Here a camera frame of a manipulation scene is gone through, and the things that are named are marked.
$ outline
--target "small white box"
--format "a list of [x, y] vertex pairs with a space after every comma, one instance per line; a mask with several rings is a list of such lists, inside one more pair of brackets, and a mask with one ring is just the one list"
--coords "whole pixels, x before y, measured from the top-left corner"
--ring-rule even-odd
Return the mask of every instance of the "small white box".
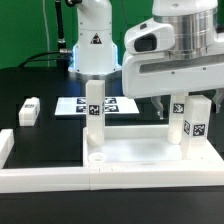
[[207, 142], [211, 100], [204, 96], [186, 97], [181, 138], [183, 159], [203, 159]]
[[40, 100], [36, 97], [27, 99], [19, 112], [20, 126], [34, 126], [40, 112]]

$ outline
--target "warning label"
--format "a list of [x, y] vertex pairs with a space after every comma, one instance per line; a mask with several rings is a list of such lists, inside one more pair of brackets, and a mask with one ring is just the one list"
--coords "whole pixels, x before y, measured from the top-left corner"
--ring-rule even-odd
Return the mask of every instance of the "warning label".
[[93, 37], [91, 44], [102, 44], [100, 37], [98, 36], [98, 34], [96, 33], [95, 36]]

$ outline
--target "white tray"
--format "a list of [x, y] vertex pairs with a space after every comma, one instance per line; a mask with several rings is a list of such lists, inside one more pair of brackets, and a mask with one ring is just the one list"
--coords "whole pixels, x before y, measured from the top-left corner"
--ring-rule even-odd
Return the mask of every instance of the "white tray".
[[167, 133], [167, 125], [106, 127], [105, 144], [91, 147], [85, 128], [90, 189], [224, 185], [224, 162], [208, 141], [200, 160], [182, 160]]

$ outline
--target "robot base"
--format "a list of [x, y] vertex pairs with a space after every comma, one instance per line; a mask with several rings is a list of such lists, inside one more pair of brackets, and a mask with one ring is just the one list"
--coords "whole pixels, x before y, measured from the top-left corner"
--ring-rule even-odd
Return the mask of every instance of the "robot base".
[[75, 78], [78, 80], [88, 81], [88, 80], [112, 80], [121, 78], [122, 76], [122, 70], [121, 66], [118, 66], [116, 68], [116, 71], [108, 74], [83, 74], [74, 71], [73, 69], [69, 68], [69, 77]]

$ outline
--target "circular hole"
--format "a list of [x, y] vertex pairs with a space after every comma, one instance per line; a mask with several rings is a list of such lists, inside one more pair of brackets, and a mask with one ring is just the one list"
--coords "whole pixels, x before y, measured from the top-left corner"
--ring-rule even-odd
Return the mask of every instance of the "circular hole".
[[175, 3], [175, 4], [173, 4], [171, 7], [175, 9], [175, 8], [177, 8], [178, 6], [179, 6], [179, 4], [178, 4], [178, 3]]
[[105, 162], [107, 160], [107, 155], [101, 152], [95, 152], [89, 155], [90, 162]]

